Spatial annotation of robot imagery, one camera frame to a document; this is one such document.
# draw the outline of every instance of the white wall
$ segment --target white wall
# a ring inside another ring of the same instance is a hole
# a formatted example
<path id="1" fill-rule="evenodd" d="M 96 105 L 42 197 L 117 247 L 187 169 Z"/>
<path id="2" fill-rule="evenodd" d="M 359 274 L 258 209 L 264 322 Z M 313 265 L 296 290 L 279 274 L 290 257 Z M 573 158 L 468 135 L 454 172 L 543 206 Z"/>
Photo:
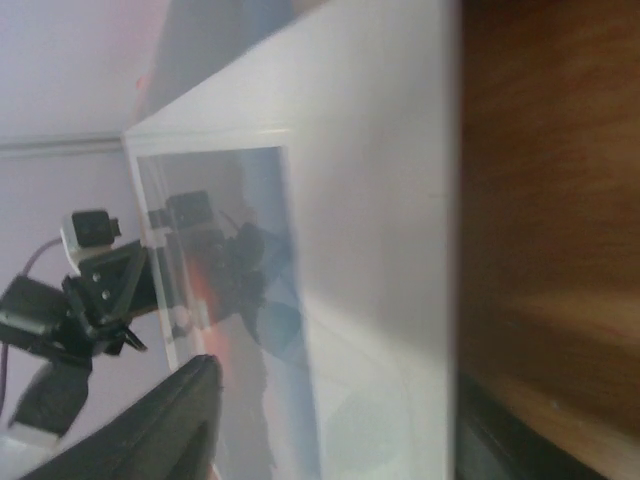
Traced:
<path id="1" fill-rule="evenodd" d="M 0 1 L 0 136 L 121 131 L 168 4 Z"/>
<path id="2" fill-rule="evenodd" d="M 120 219 L 123 237 L 138 238 L 140 227 L 129 171 L 123 153 L 73 158 L 3 160 L 0 162 L 0 290 L 20 272 L 29 256 L 58 235 L 61 218 L 74 210 L 106 208 Z M 61 247 L 36 263 L 31 276 L 58 286 L 71 273 Z M 160 324 L 155 314 L 138 319 L 132 329 L 149 346 L 146 353 L 130 348 L 119 358 L 94 362 L 89 399 L 65 445 L 94 431 L 139 398 L 169 373 Z M 32 375 L 43 363 L 11 349 L 3 424 Z"/>

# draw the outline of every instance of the cable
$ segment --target cable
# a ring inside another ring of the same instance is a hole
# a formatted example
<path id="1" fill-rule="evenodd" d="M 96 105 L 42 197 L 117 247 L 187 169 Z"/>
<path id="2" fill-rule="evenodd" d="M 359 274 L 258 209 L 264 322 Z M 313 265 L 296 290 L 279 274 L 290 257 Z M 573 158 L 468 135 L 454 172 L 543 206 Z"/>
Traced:
<path id="1" fill-rule="evenodd" d="M 236 232 L 240 230 L 240 227 L 238 227 L 238 224 L 235 222 L 235 220 L 233 220 L 233 218 L 231 218 L 229 215 L 224 213 L 222 210 L 220 210 L 220 215 L 222 215 L 224 219 L 231 224 L 231 226 L 235 229 Z"/>
<path id="2" fill-rule="evenodd" d="M 62 238 L 54 238 L 42 245 L 36 250 L 29 258 L 24 268 L 22 269 L 22 275 L 29 275 L 33 265 L 38 261 L 44 252 L 49 250 L 55 245 L 60 245 Z M 9 344 L 3 343 L 0 350 L 0 416 L 2 416 L 2 410 L 4 409 L 4 399 L 7 395 L 7 373 L 9 371 Z"/>

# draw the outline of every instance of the wooden table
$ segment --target wooden table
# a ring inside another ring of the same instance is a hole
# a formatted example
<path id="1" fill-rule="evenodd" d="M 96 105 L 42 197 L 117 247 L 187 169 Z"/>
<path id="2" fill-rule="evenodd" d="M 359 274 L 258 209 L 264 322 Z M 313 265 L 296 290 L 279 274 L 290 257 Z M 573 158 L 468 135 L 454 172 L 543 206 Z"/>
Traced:
<path id="1" fill-rule="evenodd" d="M 640 472 L 640 3 L 464 4 L 461 367 Z"/>

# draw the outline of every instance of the ceiling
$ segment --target ceiling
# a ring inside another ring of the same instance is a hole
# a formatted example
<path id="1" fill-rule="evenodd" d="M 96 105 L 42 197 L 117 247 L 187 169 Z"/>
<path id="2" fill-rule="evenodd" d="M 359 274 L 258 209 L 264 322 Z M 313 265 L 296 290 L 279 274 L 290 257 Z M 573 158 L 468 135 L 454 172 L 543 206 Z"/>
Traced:
<path id="1" fill-rule="evenodd" d="M 169 2 L 0 0 L 0 137 L 126 128 Z"/>

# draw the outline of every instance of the black cable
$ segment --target black cable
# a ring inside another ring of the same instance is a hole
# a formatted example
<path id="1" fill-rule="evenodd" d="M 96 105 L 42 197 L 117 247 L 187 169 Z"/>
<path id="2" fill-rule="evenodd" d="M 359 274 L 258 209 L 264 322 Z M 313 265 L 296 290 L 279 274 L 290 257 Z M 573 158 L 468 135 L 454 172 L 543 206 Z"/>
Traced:
<path id="1" fill-rule="evenodd" d="M 62 238 L 55 238 L 42 245 L 36 250 L 29 258 L 24 268 L 22 269 L 22 275 L 29 275 L 33 265 L 38 261 L 44 252 L 49 250 L 55 245 L 60 245 Z M 7 395 L 7 373 L 9 371 L 9 344 L 3 343 L 0 350 L 0 416 L 2 416 L 2 410 L 4 409 L 4 399 Z"/>

